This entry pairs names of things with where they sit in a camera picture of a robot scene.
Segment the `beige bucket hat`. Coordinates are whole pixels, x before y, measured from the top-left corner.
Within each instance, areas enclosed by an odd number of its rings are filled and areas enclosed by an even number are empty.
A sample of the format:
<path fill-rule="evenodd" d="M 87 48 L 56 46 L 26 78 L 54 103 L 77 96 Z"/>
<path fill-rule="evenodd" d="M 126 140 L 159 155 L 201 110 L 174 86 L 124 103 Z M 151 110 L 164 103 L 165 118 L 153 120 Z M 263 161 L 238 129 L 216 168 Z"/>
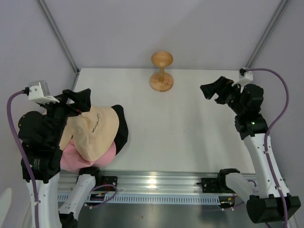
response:
<path fill-rule="evenodd" d="M 90 111 L 68 117 L 60 149 L 72 139 L 81 157 L 89 162 L 102 157 L 110 148 L 119 128 L 116 111 L 108 106 L 91 106 Z"/>

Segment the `wooden hat stand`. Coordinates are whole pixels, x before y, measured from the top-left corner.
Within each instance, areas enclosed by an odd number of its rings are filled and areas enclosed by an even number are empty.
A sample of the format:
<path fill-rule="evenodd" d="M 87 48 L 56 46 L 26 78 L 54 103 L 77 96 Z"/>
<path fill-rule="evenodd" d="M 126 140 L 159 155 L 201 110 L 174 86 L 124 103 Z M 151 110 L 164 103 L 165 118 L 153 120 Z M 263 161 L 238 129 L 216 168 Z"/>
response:
<path fill-rule="evenodd" d="M 157 92 L 169 91 L 174 84 L 171 74 L 165 72 L 165 68 L 173 63 L 173 56 L 167 51 L 155 52 L 151 57 L 152 63 L 159 68 L 159 72 L 150 77 L 150 86 Z"/>

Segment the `black cap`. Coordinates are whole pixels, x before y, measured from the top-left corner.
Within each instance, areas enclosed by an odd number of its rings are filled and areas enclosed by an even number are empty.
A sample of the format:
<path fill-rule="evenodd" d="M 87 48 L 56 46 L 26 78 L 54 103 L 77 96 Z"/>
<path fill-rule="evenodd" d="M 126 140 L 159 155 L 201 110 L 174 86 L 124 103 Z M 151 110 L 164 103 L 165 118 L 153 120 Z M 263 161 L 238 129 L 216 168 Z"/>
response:
<path fill-rule="evenodd" d="M 119 127 L 114 139 L 117 155 L 128 141 L 129 129 L 124 115 L 124 108 L 119 104 L 112 106 L 112 108 L 115 110 L 119 119 Z"/>

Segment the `pink bucket hat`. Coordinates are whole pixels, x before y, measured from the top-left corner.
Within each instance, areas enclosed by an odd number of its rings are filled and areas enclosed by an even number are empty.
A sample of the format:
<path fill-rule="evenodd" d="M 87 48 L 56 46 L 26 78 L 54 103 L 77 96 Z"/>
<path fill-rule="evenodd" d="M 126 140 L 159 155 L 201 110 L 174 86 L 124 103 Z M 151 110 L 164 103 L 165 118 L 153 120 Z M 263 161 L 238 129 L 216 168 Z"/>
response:
<path fill-rule="evenodd" d="M 97 159 L 96 161 L 86 161 L 77 151 L 76 147 L 74 146 L 73 139 L 71 139 L 63 150 L 63 154 L 60 161 L 60 167 L 62 170 L 75 173 L 79 172 L 80 169 L 87 167 L 104 168 L 113 161 L 115 156 L 116 145 L 114 142 L 112 142 L 107 152 L 99 159 Z"/>

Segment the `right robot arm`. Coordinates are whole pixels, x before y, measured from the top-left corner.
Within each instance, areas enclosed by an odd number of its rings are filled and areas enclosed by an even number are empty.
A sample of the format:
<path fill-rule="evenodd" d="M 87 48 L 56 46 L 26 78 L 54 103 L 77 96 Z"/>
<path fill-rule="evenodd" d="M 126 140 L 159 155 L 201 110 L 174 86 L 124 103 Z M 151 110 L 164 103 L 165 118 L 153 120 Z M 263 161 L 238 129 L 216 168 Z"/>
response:
<path fill-rule="evenodd" d="M 287 227 L 301 202 L 298 196 L 291 195 L 273 155 L 269 128 L 260 113 L 264 90 L 255 84 L 241 86 L 223 76 L 211 84 L 201 85 L 200 89 L 208 100 L 218 95 L 216 103 L 228 105 L 236 114 L 235 128 L 250 154 L 258 182 L 255 187 L 239 170 L 221 169 L 217 188 L 237 194 L 245 202 L 253 223 L 282 221 Z"/>

